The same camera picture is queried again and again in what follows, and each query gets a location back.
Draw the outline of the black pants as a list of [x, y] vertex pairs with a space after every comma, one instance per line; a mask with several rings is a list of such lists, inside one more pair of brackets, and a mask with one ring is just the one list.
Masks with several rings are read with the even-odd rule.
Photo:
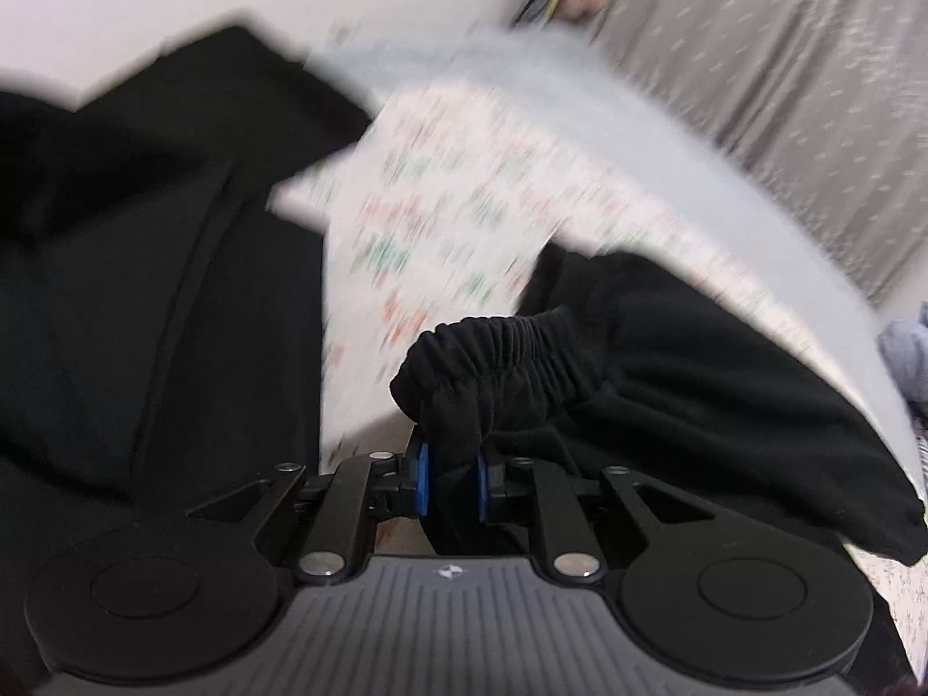
[[[52, 666], [170, 690], [241, 663], [299, 597], [373, 574], [396, 465], [321, 474], [322, 239], [266, 209], [270, 187], [357, 142], [367, 113], [241, 27], [155, 60], [90, 106], [2, 97], [2, 688]], [[409, 603], [376, 592], [384, 654], [312, 623], [264, 694], [334, 687], [588, 693], [628, 632], [706, 685], [876, 685], [875, 594], [821, 543], [625, 465], [598, 478], [510, 457], [514, 559], [598, 603], [570, 644], [505, 592]]]

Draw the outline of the floral white bed cover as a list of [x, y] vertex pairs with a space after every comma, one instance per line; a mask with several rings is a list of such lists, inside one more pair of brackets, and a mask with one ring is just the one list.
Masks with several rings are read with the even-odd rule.
[[472, 470], [625, 465], [821, 543], [875, 594], [875, 658], [926, 661], [925, 492], [826, 339], [618, 166], [471, 84], [395, 93], [277, 188], [325, 231], [321, 456], [428, 443], [437, 550], [486, 553]]

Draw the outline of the light blue bed sheet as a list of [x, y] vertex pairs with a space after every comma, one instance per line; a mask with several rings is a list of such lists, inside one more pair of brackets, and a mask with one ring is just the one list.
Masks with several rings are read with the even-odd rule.
[[467, 79], [499, 90], [669, 204], [795, 310], [875, 415], [906, 468], [919, 460], [908, 413], [879, 357], [879, 322], [810, 237], [747, 177], [609, 71], [566, 31], [351, 42], [314, 49], [309, 66], [360, 99]]

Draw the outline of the blue grey cloth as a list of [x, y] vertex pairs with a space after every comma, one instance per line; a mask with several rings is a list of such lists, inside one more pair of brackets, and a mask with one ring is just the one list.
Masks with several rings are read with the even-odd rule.
[[904, 401], [926, 415], [928, 403], [928, 314], [920, 305], [915, 319], [889, 322], [878, 349]]

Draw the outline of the grey patterned curtain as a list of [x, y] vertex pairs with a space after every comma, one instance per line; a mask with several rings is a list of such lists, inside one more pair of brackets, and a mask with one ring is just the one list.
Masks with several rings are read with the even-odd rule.
[[926, 242], [926, 0], [610, 0], [594, 34], [889, 297]]

